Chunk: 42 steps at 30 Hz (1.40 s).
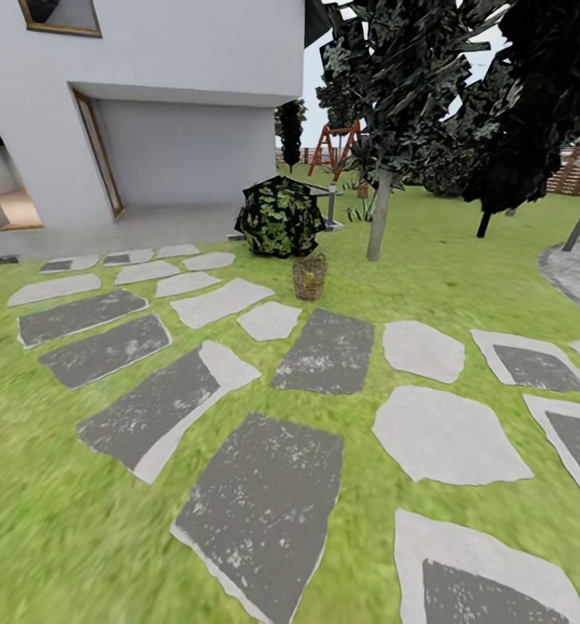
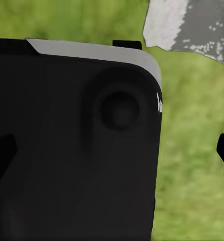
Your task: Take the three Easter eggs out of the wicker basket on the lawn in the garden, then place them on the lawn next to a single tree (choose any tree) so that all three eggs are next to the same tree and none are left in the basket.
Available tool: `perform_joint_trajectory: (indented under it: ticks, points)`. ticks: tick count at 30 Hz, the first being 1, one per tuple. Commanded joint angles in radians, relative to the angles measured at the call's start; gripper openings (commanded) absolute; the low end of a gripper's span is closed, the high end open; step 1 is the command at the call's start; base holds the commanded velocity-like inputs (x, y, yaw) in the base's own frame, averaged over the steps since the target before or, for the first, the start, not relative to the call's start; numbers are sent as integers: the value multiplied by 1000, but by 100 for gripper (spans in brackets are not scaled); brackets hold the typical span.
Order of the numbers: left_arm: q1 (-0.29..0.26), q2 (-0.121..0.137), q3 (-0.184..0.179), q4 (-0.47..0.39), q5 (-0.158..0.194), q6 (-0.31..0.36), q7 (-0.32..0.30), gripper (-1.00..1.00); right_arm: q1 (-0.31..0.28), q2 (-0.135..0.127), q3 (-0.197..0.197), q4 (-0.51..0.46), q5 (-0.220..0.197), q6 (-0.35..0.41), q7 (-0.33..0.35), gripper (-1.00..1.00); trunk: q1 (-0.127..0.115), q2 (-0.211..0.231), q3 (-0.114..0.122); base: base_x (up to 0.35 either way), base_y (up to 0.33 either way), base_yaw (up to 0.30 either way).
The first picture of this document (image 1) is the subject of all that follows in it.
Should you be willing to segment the wicker basket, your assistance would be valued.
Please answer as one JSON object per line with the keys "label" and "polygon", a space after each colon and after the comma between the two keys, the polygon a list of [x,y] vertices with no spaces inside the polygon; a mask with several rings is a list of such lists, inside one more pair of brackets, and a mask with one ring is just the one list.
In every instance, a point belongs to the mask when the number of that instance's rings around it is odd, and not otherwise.
{"label": "wicker basket", "polygon": [[[329,268],[326,256],[321,253],[316,258],[313,256],[299,257],[292,263],[291,268],[297,299],[305,302],[320,300],[323,295],[323,287]],[[303,281],[303,278],[308,276],[305,272],[308,272],[308,274],[314,272],[314,275],[316,273],[316,280],[314,279],[310,286],[309,279]]]}

